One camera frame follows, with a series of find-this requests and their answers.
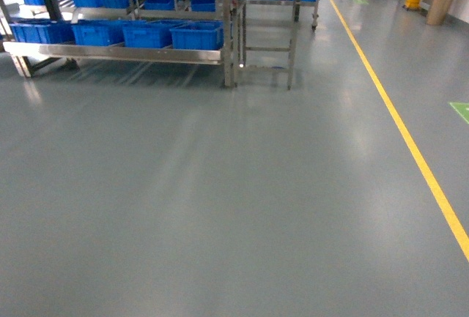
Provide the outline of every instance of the metal trolley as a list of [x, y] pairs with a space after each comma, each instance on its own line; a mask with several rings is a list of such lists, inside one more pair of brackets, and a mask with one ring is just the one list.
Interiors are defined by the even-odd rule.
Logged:
[[[308, 6], [314, 7], [313, 11], [313, 30], [317, 27], [317, 9], [319, 0], [316, 1], [301, 1], [301, 0], [235, 0], [237, 3], [239, 15], [234, 17], [234, 81], [237, 82], [241, 71], [246, 70], [264, 70], [269, 72], [286, 72], [288, 74], [287, 87], [288, 90], [292, 88], [293, 80], [293, 68], [295, 65], [295, 51], [298, 39], [298, 26], [300, 17], [300, 7]], [[263, 5], [274, 5], [274, 6], [291, 6], [292, 7], [292, 22], [290, 28], [290, 41], [288, 47], [260, 47], [250, 46], [246, 42], [246, 7], [251, 4], [263, 4]], [[285, 52], [288, 53], [287, 64], [285, 67], [266, 67], [251, 65], [247, 62], [248, 51], [260, 51], [260, 52]]]

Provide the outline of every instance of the floor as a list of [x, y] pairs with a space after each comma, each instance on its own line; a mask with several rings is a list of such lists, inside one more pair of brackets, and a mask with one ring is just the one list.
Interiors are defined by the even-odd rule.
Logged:
[[[334, 1], [467, 231], [469, 36]], [[251, 9], [248, 39], [289, 16]], [[467, 317], [468, 261], [329, 0], [300, 35], [290, 92], [183, 64], [25, 81], [0, 55], [0, 315]]]

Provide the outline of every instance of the yellow floor line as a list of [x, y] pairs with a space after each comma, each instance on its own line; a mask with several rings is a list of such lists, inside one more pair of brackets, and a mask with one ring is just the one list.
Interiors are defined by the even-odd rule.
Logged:
[[336, 6], [336, 3], [334, 0], [329, 0], [332, 4], [332, 7], [335, 9], [340, 21], [342, 22], [342, 25], [345, 28], [345, 31], [349, 35], [350, 41], [352, 41], [353, 46], [355, 46], [355, 49], [358, 52], [358, 55], [361, 58], [361, 61], [363, 62], [363, 65], [365, 66], [366, 70], [369, 73], [369, 76], [372, 78], [374, 85], [376, 86], [376, 89], [381, 95], [381, 98], [383, 99], [386, 107], [388, 108], [389, 113], [393, 117], [394, 122], [396, 123], [397, 128], [401, 132], [402, 137], [404, 138], [405, 143], [407, 144], [407, 147], [410, 150], [410, 153], [412, 154], [414, 160], [417, 163], [417, 166], [420, 168], [420, 172], [425, 178], [426, 183], [428, 184], [430, 190], [432, 191], [433, 196], [435, 197], [435, 200], [438, 203], [438, 206], [441, 209], [441, 212], [443, 213], [443, 216], [446, 218], [446, 222], [448, 222], [449, 228], [454, 234], [454, 237], [456, 238], [459, 246], [461, 247], [462, 252], [464, 253], [466, 259], [469, 262], [469, 237], [468, 234], [465, 232], [464, 228], [462, 227], [461, 222], [459, 221], [458, 217], [456, 216], [456, 213], [454, 213], [453, 208], [451, 207], [451, 204], [449, 203], [445, 193], [441, 189], [441, 186], [438, 184], [437, 179], [432, 173], [432, 170], [426, 163], [426, 160], [424, 159], [424, 156], [420, 152], [420, 150], [417, 147], [417, 144], [412, 138], [412, 135], [409, 133], [409, 130], [404, 124], [404, 121], [402, 121], [401, 116], [397, 112], [397, 109], [394, 107], [394, 104], [392, 103], [391, 99], [389, 98], [388, 94], [386, 93], [386, 90], [384, 90], [383, 85], [380, 82], [380, 79], [377, 77], [376, 73], [373, 70], [373, 67], [370, 65], [367, 57], [365, 56], [365, 53], [361, 49], [360, 45], [358, 44], [356, 38], [353, 36], [352, 31], [350, 30], [349, 26], [347, 25], [347, 22], [345, 21], [344, 17], [339, 11], [339, 8]]

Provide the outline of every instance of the metal shelf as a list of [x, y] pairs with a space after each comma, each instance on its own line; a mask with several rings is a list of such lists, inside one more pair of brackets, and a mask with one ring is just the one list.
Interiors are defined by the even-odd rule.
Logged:
[[139, 17], [140, 18], [220, 20], [222, 18], [222, 14], [220, 12], [139, 10]]
[[221, 50], [174, 50], [171, 48], [126, 48], [123, 46], [45, 45], [27, 42], [4, 42], [13, 56], [67, 57], [74, 59], [111, 59], [188, 64], [222, 64]]
[[[292, 6], [293, 1], [280, 1], [280, 0], [246, 0], [248, 4], [266, 4], [266, 5], [281, 5], [281, 6]], [[314, 7], [316, 2], [302, 1], [300, 6], [302, 7]]]

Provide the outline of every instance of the plant pot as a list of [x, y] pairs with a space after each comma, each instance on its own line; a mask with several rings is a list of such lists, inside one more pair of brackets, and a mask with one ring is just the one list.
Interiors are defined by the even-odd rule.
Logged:
[[432, 0], [430, 10], [426, 15], [426, 23], [430, 26], [440, 26], [446, 18], [453, 0]]

